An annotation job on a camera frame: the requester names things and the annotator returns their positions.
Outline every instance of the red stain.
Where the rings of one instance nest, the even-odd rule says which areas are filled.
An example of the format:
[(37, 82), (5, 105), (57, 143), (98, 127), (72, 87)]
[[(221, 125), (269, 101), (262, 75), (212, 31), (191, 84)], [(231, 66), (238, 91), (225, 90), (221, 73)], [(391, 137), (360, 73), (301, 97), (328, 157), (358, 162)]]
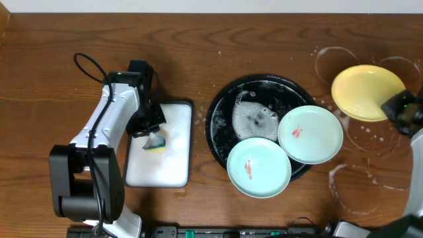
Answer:
[(303, 129), (301, 129), (300, 127), (299, 127), (299, 125), (298, 125), (298, 128), (297, 129), (295, 129), (293, 132), (292, 132), (292, 135), (293, 136), (295, 136), (295, 138), (298, 138), (299, 136), (300, 136), (300, 133), (303, 131)]
[(244, 168), (245, 168), (245, 171), (247, 172), (247, 174), (249, 174), (250, 180), (252, 180), (250, 162), (251, 162), (251, 160), (245, 161)]

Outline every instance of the round black tray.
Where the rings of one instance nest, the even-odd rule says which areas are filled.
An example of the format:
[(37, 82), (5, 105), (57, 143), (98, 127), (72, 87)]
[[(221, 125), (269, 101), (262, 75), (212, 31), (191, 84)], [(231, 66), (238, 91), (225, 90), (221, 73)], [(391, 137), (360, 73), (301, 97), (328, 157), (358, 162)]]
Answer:
[[(279, 120), (298, 106), (315, 105), (313, 98), (298, 84), (277, 75), (248, 75), (228, 84), (211, 102), (206, 119), (207, 143), (216, 161), (224, 169), (229, 152), (240, 142), (232, 127), (232, 111), (237, 95), (243, 91), (255, 92), (255, 96), (247, 94), (243, 100), (272, 105), (272, 110), (278, 114)], [(214, 135), (211, 131), (212, 122), (219, 124)], [(292, 169), (290, 181), (298, 179), (311, 168), (311, 165), (299, 163), (291, 158), (289, 160)]]

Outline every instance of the wooden table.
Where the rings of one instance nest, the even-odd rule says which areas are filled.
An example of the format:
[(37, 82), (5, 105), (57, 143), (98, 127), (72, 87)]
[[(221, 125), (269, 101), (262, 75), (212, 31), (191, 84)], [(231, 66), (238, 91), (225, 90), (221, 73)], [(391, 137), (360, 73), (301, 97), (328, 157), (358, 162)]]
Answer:
[[(48, 165), (52, 146), (77, 135), (101, 94), (74, 66), (75, 52), (106, 71), (148, 60), (167, 98), (192, 100), (197, 120), (223, 86), (251, 73), (283, 75), (333, 112), (330, 82), (358, 62), (394, 71), (415, 93), (422, 39), (421, 15), (13, 14), (0, 51), (0, 236), (64, 237), (76, 225), (53, 213)], [(340, 153), (266, 200), (231, 184), (202, 122), (194, 126), (188, 185), (126, 188), (126, 204), (144, 222), (184, 226), (281, 227), (306, 216), (321, 226), (343, 218), (375, 227), (401, 217), (410, 141), (388, 122), (342, 121)], [(121, 170), (126, 142), (118, 150)]]

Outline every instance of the plate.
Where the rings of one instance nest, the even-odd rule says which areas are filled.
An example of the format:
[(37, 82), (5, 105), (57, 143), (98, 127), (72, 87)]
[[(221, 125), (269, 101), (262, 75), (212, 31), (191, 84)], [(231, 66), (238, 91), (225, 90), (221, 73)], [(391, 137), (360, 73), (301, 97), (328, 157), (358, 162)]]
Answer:
[[(239, 135), (234, 130), (233, 115), (237, 102), (243, 104), (245, 104), (244, 102), (251, 102), (247, 103), (251, 110), (267, 108), (266, 112), (262, 112), (262, 116), (271, 116), (273, 112), (276, 113), (277, 118), (269, 120), (271, 125), (275, 127), (274, 133), (271, 135), (271, 140), (275, 143), (279, 143), (277, 139), (279, 121), (286, 113), (298, 106), (315, 104), (313, 98), (299, 85), (277, 75), (248, 75), (228, 84), (211, 102), (206, 118), (206, 138), (210, 151), (224, 169), (226, 169), (227, 158), (232, 148), (243, 140), (241, 138), (248, 137), (245, 134)], [(245, 116), (245, 119), (247, 119), (247, 116), (251, 117), (249, 120), (251, 126), (254, 123), (253, 119), (259, 119), (257, 118), (258, 113), (249, 113), (249, 115), (243, 116)], [(266, 136), (269, 135), (262, 134), (261, 136), (251, 137), (265, 138)], [(291, 181), (299, 178), (311, 167), (292, 159), (290, 161)]]
[(314, 165), (338, 153), (344, 132), (341, 123), (328, 110), (319, 106), (300, 106), (282, 118), (278, 139), (289, 157)]
[(262, 138), (239, 142), (230, 152), (227, 173), (241, 192), (270, 198), (282, 192), (291, 178), (291, 163), (276, 143)]
[(389, 70), (357, 65), (335, 77), (332, 97), (346, 115), (365, 122), (378, 122), (387, 119), (382, 104), (404, 89), (404, 83)]

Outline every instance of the yellow plate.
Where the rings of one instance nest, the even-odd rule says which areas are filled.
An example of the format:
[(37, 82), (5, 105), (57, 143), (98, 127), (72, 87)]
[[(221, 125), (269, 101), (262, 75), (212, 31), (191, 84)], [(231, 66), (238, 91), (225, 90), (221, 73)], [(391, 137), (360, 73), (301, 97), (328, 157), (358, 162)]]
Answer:
[(358, 65), (335, 77), (332, 97), (348, 116), (377, 122), (387, 119), (381, 105), (404, 89), (404, 83), (391, 71), (374, 65)]

